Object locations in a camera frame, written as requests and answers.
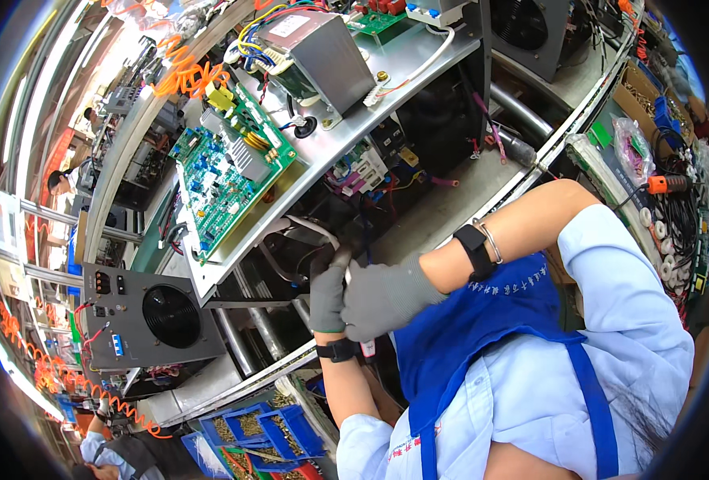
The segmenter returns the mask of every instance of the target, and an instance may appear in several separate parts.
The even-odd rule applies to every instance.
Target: silver bangle
[[[501,252],[498,251],[498,246],[496,246],[494,236],[491,235],[491,232],[487,229],[485,224],[479,221],[477,218],[473,218],[472,225],[474,225],[479,231],[481,231],[483,235],[485,235],[485,238],[487,238],[488,241],[491,243],[491,246],[494,247],[494,253],[496,254],[496,260],[494,261],[494,264],[503,264],[503,258],[501,258]]]

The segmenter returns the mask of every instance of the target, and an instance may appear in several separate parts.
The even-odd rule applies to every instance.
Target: black wristband
[[[453,234],[457,238],[469,256],[472,268],[475,272],[469,275],[470,282],[481,282],[491,276],[498,267],[491,262],[491,256],[485,250],[487,238],[477,228],[472,225],[464,225]]]
[[[349,339],[328,342],[328,345],[317,345],[316,348],[318,357],[321,359],[330,359],[333,363],[346,362],[357,355],[357,352],[360,350],[357,342],[352,342]]]

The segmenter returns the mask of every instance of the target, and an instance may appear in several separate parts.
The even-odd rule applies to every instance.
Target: orange screwdriver handle
[[[686,175],[657,175],[648,177],[648,193],[671,194],[672,192],[684,192],[693,186],[693,180]]]

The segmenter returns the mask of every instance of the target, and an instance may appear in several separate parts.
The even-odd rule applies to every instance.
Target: blue apron
[[[542,254],[502,265],[483,283],[469,283],[396,330],[403,394],[411,404],[411,436],[421,436],[424,480],[437,479],[435,423],[464,382],[469,365],[487,345],[510,333],[527,333],[565,345],[587,404],[597,452],[597,477],[618,475],[616,435],[605,392],[579,332],[557,325],[560,301]]]

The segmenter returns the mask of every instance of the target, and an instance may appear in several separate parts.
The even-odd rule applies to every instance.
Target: worker
[[[92,197],[97,179],[98,177],[93,170],[93,159],[88,157],[78,167],[50,172],[48,176],[48,191],[53,197],[63,194]]]
[[[91,107],[86,108],[85,111],[82,112],[82,116],[85,117],[85,120],[90,121],[90,131],[92,131],[94,135],[98,134],[99,130],[101,130],[101,125],[104,123],[103,118],[100,118],[99,114]]]
[[[142,432],[107,441],[102,434],[110,413],[102,398],[80,444],[85,463],[72,467],[74,480],[163,480],[203,478],[180,438],[155,438]]]
[[[555,243],[585,330],[557,325],[541,253]],[[346,287],[343,276],[331,266],[313,279],[310,319],[341,480],[634,474],[686,398],[693,340],[675,305],[624,225],[572,180],[532,189],[428,254],[352,263]],[[386,332],[410,404],[394,428],[352,357],[351,340]]]

